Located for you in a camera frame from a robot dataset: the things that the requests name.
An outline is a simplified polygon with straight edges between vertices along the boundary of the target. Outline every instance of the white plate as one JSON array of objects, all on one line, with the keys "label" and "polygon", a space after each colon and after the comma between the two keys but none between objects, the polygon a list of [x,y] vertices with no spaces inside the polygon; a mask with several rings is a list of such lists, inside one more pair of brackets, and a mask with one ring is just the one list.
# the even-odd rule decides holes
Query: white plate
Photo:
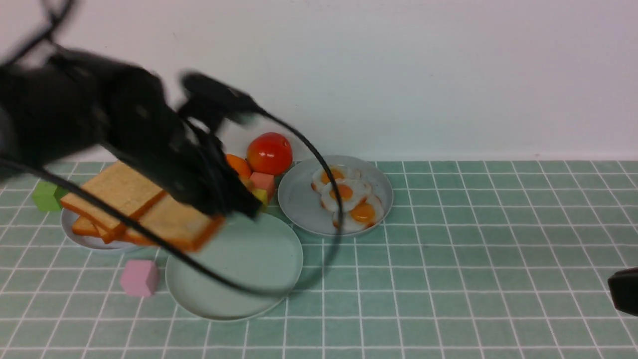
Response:
[{"label": "white plate", "polygon": [[122,254],[141,248],[132,243],[123,241],[113,241],[109,244],[104,244],[104,241],[102,241],[101,238],[78,236],[73,233],[71,227],[73,227],[73,224],[79,217],[80,216],[78,216],[77,213],[71,212],[66,208],[62,209],[62,229],[66,236],[69,237],[71,241],[75,242],[75,244],[101,254]]},{"label": "white plate", "polygon": [[[384,214],[388,215],[394,200],[390,180],[378,168],[369,162],[349,156],[325,156],[329,165],[345,165],[353,169],[361,170],[361,179],[372,185],[373,193],[381,200]],[[321,236],[332,236],[336,229],[332,225],[332,212],[321,207],[320,196],[310,184],[313,182],[313,174],[321,168],[316,159],[306,160],[292,167],[281,179],[278,189],[278,200],[281,211],[297,226],[304,230]],[[343,233],[345,236],[361,235],[379,225],[354,233]]]},{"label": "white plate", "polygon": [[[304,262],[295,232],[280,219],[262,214],[228,221],[193,258],[245,286],[291,291]],[[251,296],[219,284],[170,257],[166,267],[170,294],[188,312],[212,321],[232,322],[262,315],[281,298]]]}]

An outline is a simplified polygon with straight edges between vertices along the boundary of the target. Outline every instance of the green cube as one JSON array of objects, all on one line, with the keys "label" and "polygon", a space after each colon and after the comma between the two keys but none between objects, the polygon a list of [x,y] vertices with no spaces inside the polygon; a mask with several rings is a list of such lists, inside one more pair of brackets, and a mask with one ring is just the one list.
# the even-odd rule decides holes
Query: green cube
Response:
[{"label": "green cube", "polygon": [[56,186],[53,183],[40,181],[36,185],[36,189],[31,194],[33,203],[42,212],[55,212],[62,210],[60,199],[64,197],[67,190]]}]

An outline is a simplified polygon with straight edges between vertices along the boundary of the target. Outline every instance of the pink block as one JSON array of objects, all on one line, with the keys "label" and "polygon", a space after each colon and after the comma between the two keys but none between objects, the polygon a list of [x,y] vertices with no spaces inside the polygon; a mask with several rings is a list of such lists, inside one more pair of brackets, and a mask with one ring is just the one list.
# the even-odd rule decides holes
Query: pink block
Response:
[{"label": "pink block", "polygon": [[272,199],[272,196],[275,194],[275,176],[253,172],[250,176],[250,180],[255,184],[255,188],[265,190],[266,193],[268,193],[268,201]]},{"label": "pink block", "polygon": [[130,296],[152,296],[158,286],[160,274],[153,261],[131,259],[126,263],[120,285]]}]

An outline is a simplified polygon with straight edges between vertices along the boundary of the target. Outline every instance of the yellow cube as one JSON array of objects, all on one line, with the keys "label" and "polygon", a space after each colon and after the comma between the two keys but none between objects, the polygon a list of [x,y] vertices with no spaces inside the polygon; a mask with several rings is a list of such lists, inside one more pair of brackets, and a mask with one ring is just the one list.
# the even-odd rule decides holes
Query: yellow cube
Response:
[{"label": "yellow cube", "polygon": [[266,212],[268,209],[268,192],[260,188],[253,189],[253,196],[257,197],[263,203],[262,211]]}]

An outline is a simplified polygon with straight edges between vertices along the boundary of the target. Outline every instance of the red tomato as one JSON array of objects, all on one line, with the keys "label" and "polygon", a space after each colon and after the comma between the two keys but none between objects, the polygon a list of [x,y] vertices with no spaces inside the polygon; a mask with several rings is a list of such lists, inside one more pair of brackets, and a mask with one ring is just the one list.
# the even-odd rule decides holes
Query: red tomato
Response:
[{"label": "red tomato", "polygon": [[255,172],[279,176],[292,164],[292,147],[286,137],[268,132],[250,143],[246,160]]}]

